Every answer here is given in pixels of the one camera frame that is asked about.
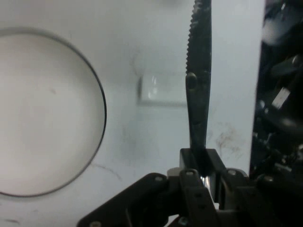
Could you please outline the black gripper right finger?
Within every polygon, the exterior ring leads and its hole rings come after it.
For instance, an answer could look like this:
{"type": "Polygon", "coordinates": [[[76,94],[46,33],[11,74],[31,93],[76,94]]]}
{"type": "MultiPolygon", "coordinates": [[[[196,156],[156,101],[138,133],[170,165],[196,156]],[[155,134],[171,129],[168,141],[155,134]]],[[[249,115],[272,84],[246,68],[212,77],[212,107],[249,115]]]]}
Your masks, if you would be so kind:
{"type": "Polygon", "coordinates": [[[211,196],[221,210],[247,216],[255,227],[301,227],[303,183],[281,173],[251,180],[245,172],[226,168],[214,149],[205,150],[211,196]]]}

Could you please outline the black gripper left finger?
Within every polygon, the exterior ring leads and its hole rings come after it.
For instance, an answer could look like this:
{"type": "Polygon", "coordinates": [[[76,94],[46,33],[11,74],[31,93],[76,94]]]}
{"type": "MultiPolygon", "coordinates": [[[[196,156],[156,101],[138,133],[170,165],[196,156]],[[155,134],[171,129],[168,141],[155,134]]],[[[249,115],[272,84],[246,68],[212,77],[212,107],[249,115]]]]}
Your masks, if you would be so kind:
{"type": "Polygon", "coordinates": [[[176,175],[151,173],[81,218],[79,227],[163,227],[178,215],[175,226],[218,227],[220,221],[201,176],[220,165],[214,149],[194,154],[180,151],[176,175]]]}

